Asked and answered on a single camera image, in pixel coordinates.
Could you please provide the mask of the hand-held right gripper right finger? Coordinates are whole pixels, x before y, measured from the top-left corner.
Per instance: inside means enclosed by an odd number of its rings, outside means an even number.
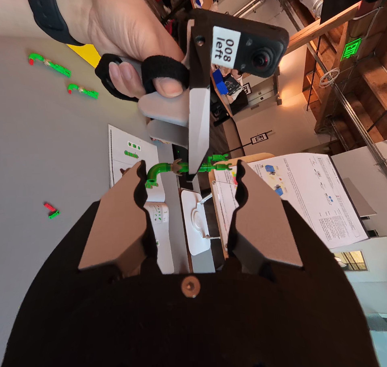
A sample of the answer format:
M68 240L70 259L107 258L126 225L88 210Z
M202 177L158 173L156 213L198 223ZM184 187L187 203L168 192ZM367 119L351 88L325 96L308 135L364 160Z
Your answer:
M237 188L228 234L230 257L243 269L261 269L275 262L302 268L282 199L249 165L238 160Z

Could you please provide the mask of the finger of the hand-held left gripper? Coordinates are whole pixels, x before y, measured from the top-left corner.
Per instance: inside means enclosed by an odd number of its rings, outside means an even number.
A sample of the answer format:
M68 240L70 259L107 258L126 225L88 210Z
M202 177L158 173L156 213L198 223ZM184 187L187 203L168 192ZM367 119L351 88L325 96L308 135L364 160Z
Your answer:
M210 88L190 89L188 109L188 173L186 180L192 182L209 149Z

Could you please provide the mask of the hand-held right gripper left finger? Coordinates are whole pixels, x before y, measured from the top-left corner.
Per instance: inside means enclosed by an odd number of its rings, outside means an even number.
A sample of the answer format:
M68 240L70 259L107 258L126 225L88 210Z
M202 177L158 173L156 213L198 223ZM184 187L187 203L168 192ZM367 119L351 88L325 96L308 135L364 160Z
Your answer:
M143 261L157 261L157 244L149 212L144 208L146 163L141 160L100 199L78 269L115 265L138 270Z

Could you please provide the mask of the green lego bamboo stem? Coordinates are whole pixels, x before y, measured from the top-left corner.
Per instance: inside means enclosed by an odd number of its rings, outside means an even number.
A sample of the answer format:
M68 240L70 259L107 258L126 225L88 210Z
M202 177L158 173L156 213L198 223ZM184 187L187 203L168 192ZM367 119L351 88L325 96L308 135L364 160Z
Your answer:
M207 161L202 163L198 172L210 172L212 170L225 171L231 170L232 164L227 159L228 154L213 154L207 157ZM187 162L182 162L182 159L176 159L173 163L158 163L152 166L147 174L146 188L152 189L157 184L157 176L161 173L173 172L177 176L182 176L184 173L189 172Z

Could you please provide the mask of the person's left forearm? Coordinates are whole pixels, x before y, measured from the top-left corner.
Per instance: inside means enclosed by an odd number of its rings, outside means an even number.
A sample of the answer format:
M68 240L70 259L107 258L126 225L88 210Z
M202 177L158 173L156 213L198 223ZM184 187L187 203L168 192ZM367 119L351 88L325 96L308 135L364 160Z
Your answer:
M44 36L36 25L28 0L0 0L0 35L32 38Z

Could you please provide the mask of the lego instruction booklet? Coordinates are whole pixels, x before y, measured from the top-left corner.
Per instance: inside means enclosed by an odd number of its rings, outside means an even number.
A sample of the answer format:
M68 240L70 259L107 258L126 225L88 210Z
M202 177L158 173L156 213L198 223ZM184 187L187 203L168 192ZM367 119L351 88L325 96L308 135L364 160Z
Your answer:
M163 274L174 273L172 251L169 238L169 209L165 203L146 202L157 244L157 264Z

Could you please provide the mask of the white lego instruction sheet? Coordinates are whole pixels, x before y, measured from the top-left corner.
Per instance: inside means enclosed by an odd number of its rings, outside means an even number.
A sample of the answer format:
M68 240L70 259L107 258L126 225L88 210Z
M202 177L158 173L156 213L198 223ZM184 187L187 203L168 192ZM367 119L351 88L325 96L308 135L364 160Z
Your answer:
M122 171L138 161L146 162L147 171L159 163L157 147L147 141L108 125L110 187L122 178Z

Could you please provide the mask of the green curved lego piece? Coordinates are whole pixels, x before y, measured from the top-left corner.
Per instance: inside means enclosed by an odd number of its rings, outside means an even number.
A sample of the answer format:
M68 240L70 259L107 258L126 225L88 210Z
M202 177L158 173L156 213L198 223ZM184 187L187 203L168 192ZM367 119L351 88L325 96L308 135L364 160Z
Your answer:
M57 71L58 73L66 76L67 78L70 78L72 75L71 70L65 68L62 65L56 64L52 62L49 59L44 58L42 55L39 55L37 53L30 53L28 56L28 62L30 65L34 65L36 61L42 62L44 65L50 67L51 69Z
M93 99L99 98L99 93L97 91L88 90L88 89L85 89L84 87L76 85L76 84L69 84L67 86L67 91L69 94L72 94L73 91L78 91L79 93L87 95Z

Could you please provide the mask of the person's left hand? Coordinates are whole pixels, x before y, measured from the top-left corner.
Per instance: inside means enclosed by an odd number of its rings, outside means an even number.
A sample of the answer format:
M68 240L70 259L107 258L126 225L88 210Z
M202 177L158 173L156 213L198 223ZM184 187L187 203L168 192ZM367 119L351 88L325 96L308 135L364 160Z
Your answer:
M100 55L144 61L164 55L178 62L184 54L144 0L56 0L70 35L92 44Z

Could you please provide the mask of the black electronic box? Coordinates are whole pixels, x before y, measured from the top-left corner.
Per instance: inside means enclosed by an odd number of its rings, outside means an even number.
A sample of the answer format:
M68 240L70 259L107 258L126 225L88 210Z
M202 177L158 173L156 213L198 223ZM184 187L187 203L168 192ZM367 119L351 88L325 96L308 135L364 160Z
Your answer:
M172 163L172 172L177 176L185 175L189 172L188 167L188 150L185 147L173 144L173 163Z

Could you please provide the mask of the printed paper on wooden board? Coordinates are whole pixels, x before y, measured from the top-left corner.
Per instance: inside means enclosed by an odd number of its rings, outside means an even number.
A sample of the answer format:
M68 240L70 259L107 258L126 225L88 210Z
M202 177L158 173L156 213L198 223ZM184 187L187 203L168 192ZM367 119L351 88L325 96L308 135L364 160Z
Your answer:
M236 163L229 170L213 170L212 186L224 251L237 189ZM248 166L283 200L288 201L329 249L369 239L353 201L331 158L326 154L295 153L249 162Z

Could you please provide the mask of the blue plastic bin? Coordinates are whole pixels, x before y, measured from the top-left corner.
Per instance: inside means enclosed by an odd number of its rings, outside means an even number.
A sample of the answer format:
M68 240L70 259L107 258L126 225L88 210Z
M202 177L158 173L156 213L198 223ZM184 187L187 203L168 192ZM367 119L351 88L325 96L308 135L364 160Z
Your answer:
M220 69L214 70L212 73L212 77L213 77L215 86L216 86L217 90L219 91L219 93L221 95L228 94L228 89L225 85L223 75L221 74Z

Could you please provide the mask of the small tag sign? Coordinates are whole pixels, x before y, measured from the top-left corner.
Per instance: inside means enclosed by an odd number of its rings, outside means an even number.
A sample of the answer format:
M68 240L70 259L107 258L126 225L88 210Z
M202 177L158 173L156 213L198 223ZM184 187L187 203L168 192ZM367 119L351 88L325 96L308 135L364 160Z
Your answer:
M257 143L260 143L260 142L263 142L263 141L267 141L269 135L272 132L273 132L273 130L270 130L270 131L258 134L258 135L254 136L254 137L251 137L250 138L251 144L257 144Z

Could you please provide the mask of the green exit sign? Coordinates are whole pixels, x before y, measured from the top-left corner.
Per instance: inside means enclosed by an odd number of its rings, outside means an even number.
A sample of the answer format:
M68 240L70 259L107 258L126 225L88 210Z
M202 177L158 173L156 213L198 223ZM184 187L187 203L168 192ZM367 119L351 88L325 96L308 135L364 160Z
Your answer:
M349 59L349 58L355 56L359 50L361 42L362 42L362 38L359 37L359 38L347 43L344 47L340 61L342 61L344 59Z

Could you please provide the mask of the yellow plastic bin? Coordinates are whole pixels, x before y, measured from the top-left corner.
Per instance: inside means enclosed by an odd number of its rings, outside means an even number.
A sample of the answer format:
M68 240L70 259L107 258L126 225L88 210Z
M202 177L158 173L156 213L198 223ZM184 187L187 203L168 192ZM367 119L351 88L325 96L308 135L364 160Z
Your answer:
M93 45L86 44L84 46L75 46L68 44L67 46L76 54L78 54L82 59L84 59L88 64L93 66L94 69L98 66L99 61L101 60L101 56Z

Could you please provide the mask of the black wrist band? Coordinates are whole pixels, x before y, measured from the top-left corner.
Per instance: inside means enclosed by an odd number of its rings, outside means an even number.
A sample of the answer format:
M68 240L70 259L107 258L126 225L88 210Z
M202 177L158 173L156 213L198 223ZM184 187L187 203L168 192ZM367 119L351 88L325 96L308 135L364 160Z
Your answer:
M84 46L69 32L56 0L28 0L37 26L52 39L73 46Z

